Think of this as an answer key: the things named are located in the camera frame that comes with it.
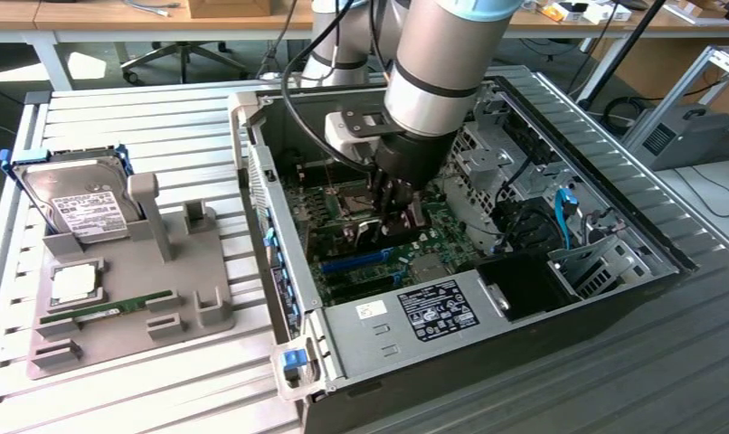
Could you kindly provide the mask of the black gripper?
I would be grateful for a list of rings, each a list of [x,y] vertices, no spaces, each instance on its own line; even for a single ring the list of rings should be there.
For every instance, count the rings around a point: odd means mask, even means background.
[[[383,136],[368,176],[372,206],[389,213],[407,208],[413,195],[435,178],[445,161],[455,133],[425,137],[409,132]]]

